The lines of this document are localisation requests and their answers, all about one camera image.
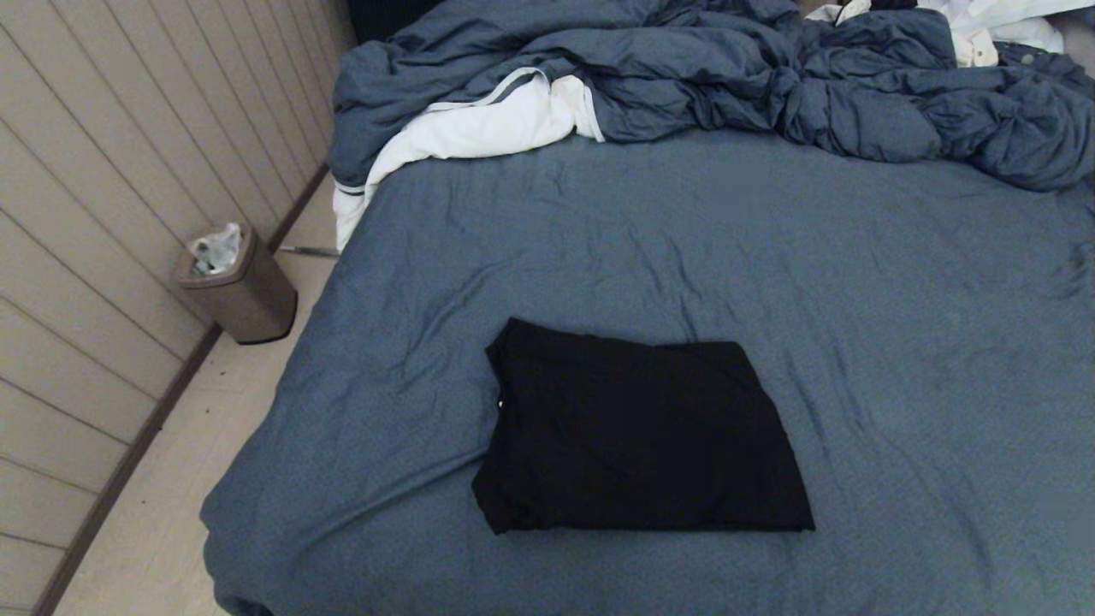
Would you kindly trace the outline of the white blanket grey stripe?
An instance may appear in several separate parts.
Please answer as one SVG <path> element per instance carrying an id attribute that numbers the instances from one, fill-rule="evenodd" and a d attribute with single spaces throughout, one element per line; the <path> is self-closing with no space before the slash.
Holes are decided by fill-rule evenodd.
<path id="1" fill-rule="evenodd" d="M 592 89 L 576 75 L 556 79 L 537 68 L 505 77 L 487 97 L 437 102 L 383 146 L 364 184 L 336 182 L 335 246 L 344 249 L 381 182 L 410 163 L 431 159 L 507 156 L 579 135 L 606 143 Z"/>

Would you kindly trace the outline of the clear plastic bin liner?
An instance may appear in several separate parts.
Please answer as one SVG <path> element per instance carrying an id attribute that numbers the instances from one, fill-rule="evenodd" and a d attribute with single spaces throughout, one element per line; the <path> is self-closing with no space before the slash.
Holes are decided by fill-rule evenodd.
<path id="1" fill-rule="evenodd" d="M 230 222 L 215 233 L 191 240 L 186 248 L 194 258 L 192 274 L 211 276 L 226 274 L 235 266 L 241 251 L 243 229 Z"/>

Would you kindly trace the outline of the blue bed sheet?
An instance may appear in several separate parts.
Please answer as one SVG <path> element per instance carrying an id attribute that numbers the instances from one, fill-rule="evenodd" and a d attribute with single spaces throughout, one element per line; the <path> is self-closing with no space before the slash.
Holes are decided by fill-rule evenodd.
<path id="1" fill-rule="evenodd" d="M 742 344 L 818 528 L 494 535 L 510 317 Z M 1095 616 L 1095 194 L 738 130 L 412 163 L 201 519 L 233 616 Z"/>

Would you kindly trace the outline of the brown trash bin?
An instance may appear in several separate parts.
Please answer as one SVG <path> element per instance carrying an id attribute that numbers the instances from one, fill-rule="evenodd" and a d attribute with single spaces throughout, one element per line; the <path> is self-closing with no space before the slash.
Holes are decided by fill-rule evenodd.
<path id="1" fill-rule="evenodd" d="M 299 294 L 255 230 L 238 225 L 243 240 L 232 269 L 211 276 L 192 274 L 194 258 L 184 248 L 175 261 L 173 281 L 235 342 L 255 346 L 281 340 L 296 323 Z M 194 239 L 217 229 L 208 228 Z"/>

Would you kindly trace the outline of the crumpled blue duvet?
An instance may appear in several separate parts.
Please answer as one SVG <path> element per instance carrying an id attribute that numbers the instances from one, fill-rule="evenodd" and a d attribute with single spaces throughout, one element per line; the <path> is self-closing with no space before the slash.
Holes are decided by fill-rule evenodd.
<path id="1" fill-rule="evenodd" d="M 759 130 L 877 163 L 942 156 L 1024 190 L 1071 187 L 1095 172 L 1095 80 L 1067 57 L 1021 55 L 959 67 L 945 16 L 926 9 L 832 25 L 793 0 L 445 0 L 341 59 L 328 164 L 361 187 L 428 105 L 535 68 L 589 86 L 610 143 Z"/>

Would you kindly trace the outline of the black headboard panel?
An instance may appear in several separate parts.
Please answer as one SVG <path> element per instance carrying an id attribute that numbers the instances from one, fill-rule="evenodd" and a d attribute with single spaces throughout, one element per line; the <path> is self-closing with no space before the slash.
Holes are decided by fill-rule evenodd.
<path id="1" fill-rule="evenodd" d="M 357 43 L 384 40 L 445 0 L 345 0 Z"/>

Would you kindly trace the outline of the black moon print T-shirt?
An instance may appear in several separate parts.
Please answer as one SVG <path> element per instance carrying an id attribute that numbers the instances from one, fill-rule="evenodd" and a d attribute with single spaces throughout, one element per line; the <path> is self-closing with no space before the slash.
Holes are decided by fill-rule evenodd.
<path id="1" fill-rule="evenodd" d="M 485 355 L 498 417 L 472 491 L 494 534 L 816 528 L 739 344 L 649 346 L 512 318 Z"/>

